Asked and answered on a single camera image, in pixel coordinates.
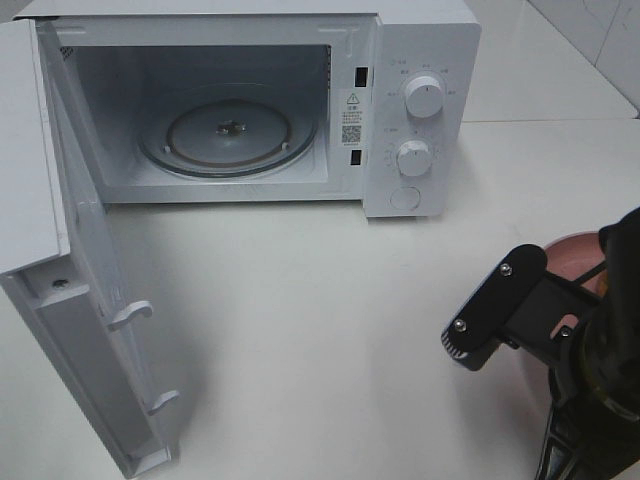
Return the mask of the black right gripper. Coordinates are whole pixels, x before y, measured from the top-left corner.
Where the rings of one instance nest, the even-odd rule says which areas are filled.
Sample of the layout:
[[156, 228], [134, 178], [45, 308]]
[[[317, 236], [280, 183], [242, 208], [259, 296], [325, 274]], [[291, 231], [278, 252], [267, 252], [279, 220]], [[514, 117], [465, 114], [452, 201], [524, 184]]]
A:
[[[549, 368], [539, 479], [611, 479], [639, 460], [639, 275], [607, 274], [596, 299], [545, 272], [501, 329]], [[549, 280], [575, 299], [553, 296]]]

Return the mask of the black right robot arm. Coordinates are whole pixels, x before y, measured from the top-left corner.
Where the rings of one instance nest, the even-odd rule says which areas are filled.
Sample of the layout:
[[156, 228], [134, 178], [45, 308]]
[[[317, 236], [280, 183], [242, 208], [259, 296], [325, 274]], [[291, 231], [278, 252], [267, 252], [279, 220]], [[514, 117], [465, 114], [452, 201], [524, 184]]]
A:
[[611, 479], [639, 460], [639, 212], [598, 241], [602, 297], [545, 273], [504, 326], [548, 367], [539, 479]]

